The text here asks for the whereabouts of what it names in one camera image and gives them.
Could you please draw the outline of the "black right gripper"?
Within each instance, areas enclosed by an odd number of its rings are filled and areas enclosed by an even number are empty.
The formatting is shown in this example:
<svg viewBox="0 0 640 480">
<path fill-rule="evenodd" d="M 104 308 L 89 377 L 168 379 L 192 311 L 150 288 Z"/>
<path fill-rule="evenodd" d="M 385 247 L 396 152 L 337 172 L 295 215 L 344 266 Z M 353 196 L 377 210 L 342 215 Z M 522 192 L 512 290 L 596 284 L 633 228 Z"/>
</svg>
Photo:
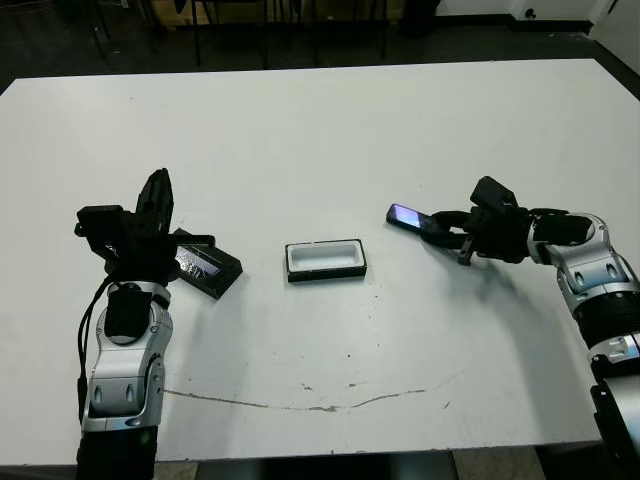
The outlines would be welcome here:
<svg viewBox="0 0 640 480">
<path fill-rule="evenodd" d="M 497 259 L 518 264 L 529 256 L 527 237 L 531 225 L 529 211 L 507 206 L 503 210 L 472 207 L 470 212 L 439 211 L 432 214 L 439 226 L 455 226 L 465 233 L 423 231 L 421 239 L 435 247 L 460 250 L 458 263 L 469 266 L 471 257 Z"/>
</svg>

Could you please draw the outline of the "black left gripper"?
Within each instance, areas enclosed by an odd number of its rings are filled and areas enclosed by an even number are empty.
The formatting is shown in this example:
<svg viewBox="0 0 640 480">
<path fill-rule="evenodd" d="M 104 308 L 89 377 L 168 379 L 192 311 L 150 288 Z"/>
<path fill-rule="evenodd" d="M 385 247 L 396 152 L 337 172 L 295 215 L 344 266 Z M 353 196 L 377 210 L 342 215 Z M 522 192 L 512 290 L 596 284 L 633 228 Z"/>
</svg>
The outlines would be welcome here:
<svg viewBox="0 0 640 480">
<path fill-rule="evenodd" d="M 148 281 L 166 286 L 179 276 L 178 247 L 214 247 L 211 234 L 171 232 L 174 197 L 169 171 L 153 172 L 135 212 L 122 211 L 106 228 L 105 272 L 115 281 Z"/>
</svg>

